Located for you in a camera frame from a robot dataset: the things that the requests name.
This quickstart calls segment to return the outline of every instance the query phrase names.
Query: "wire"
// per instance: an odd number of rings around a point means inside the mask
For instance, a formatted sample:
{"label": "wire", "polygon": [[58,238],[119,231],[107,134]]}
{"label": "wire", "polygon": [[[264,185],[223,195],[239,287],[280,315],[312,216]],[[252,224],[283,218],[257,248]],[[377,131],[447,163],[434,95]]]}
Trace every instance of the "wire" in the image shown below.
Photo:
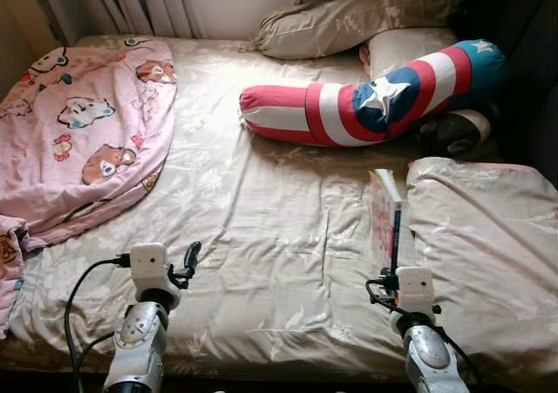
{"label": "wire", "polygon": [[113,260],[102,260],[102,261],[95,262],[88,269],[86,269],[86,271],[81,275],[81,277],[79,277],[79,280],[76,283],[76,285],[74,286],[73,290],[71,291],[70,297],[68,298],[68,302],[66,303],[66,307],[65,307],[65,310],[64,310],[64,332],[65,332],[65,337],[66,337],[66,343],[68,344],[68,349],[70,350],[71,369],[73,369],[73,374],[74,374],[74,377],[73,377],[74,389],[76,391],[78,391],[79,393],[85,392],[85,387],[83,385],[81,377],[79,376],[79,367],[78,367],[78,358],[77,358],[78,352],[77,352],[76,344],[74,343],[72,335],[71,335],[71,328],[70,328],[71,304],[73,302],[73,298],[75,297],[76,293],[78,292],[79,286],[81,285],[83,280],[86,278],[86,276],[95,267],[98,267],[99,265],[103,265],[103,264],[119,265],[120,263],[121,263],[120,258],[113,259]]}
{"label": "wire", "polygon": [[[378,284],[378,280],[368,280],[365,283],[366,291],[370,295],[370,303],[372,303],[372,304],[377,303],[380,306],[384,306],[385,308],[389,309],[391,312],[400,313],[401,315],[403,315],[405,317],[413,317],[414,316],[414,314],[412,312],[409,312],[408,310],[404,310],[403,308],[398,308],[397,306],[393,306],[392,304],[390,304],[388,302],[384,302],[382,299],[380,299],[378,297],[378,295],[376,295],[372,291],[372,289],[370,288],[371,284]],[[449,343],[452,346],[452,348],[457,351],[457,353],[461,356],[461,358],[463,358],[463,361],[465,361],[465,363],[467,364],[467,367],[469,367],[469,369],[471,369],[471,371],[473,372],[473,375],[474,375],[474,378],[477,382],[477,385],[479,386],[479,388],[481,390],[483,390],[484,389],[484,383],[482,382],[482,378],[480,377],[480,373],[477,370],[477,368],[474,366],[473,362],[471,361],[471,358],[469,358],[469,356],[465,353],[465,351],[452,338],[450,338],[450,336],[444,331],[444,329],[441,326],[435,326],[435,325],[431,324],[430,322],[427,322],[426,319],[422,323],[425,326],[427,326],[428,328],[436,331],[436,333],[439,334],[445,342]]]}
{"label": "wire", "polygon": [[110,334],[106,334],[101,336],[100,338],[97,338],[95,341],[91,342],[89,345],[87,345],[83,352],[81,353],[81,356],[79,356],[78,359],[78,374],[81,371],[81,366],[83,365],[84,361],[85,361],[85,356],[87,356],[87,354],[89,354],[89,351],[91,351],[91,349],[97,345],[98,343],[101,343],[107,339],[110,339],[114,336],[114,332],[111,332]]}

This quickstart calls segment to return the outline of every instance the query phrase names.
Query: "star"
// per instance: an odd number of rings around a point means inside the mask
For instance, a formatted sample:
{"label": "star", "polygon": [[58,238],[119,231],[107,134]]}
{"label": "star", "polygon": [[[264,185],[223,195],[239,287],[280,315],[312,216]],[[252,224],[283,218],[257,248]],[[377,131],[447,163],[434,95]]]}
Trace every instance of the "star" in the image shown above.
{"label": "star", "polygon": [[479,40],[477,43],[473,43],[473,46],[477,48],[477,53],[482,51],[494,51],[492,44],[485,42],[484,40]]}
{"label": "star", "polygon": [[392,84],[386,77],[380,77],[370,84],[372,95],[370,95],[360,107],[377,108],[382,111],[385,121],[390,115],[391,100],[397,97],[411,84],[407,82],[400,82]]}

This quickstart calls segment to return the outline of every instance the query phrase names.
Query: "wrinkled sheet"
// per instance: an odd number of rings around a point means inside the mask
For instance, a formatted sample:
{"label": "wrinkled sheet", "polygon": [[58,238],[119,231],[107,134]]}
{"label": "wrinkled sheet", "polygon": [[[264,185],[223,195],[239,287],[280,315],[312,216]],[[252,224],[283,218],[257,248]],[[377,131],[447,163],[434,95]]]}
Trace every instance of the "wrinkled sheet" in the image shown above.
{"label": "wrinkled sheet", "polygon": [[141,200],[173,135],[168,46],[60,47],[0,104],[0,340],[24,284],[24,255]]}
{"label": "wrinkled sheet", "polygon": [[[405,186],[412,142],[359,149],[262,139],[238,117],[246,86],[283,79],[359,83],[356,54],[279,62],[239,42],[167,40],[180,78],[174,138],[159,180],[133,209],[26,260],[26,282],[0,343],[0,367],[68,370],[63,308],[93,262],[163,242],[180,267],[202,250],[190,289],[170,314],[168,374],[261,379],[405,380],[401,340],[368,303],[368,169]],[[114,47],[116,37],[80,45]],[[402,249],[411,248],[410,235]],[[103,266],[76,296],[72,326],[85,344],[134,302],[127,269]],[[110,343],[86,369],[107,371]]]}
{"label": "wrinkled sheet", "polygon": [[524,166],[424,158],[407,177],[419,262],[438,322],[481,374],[558,390],[558,194]]}

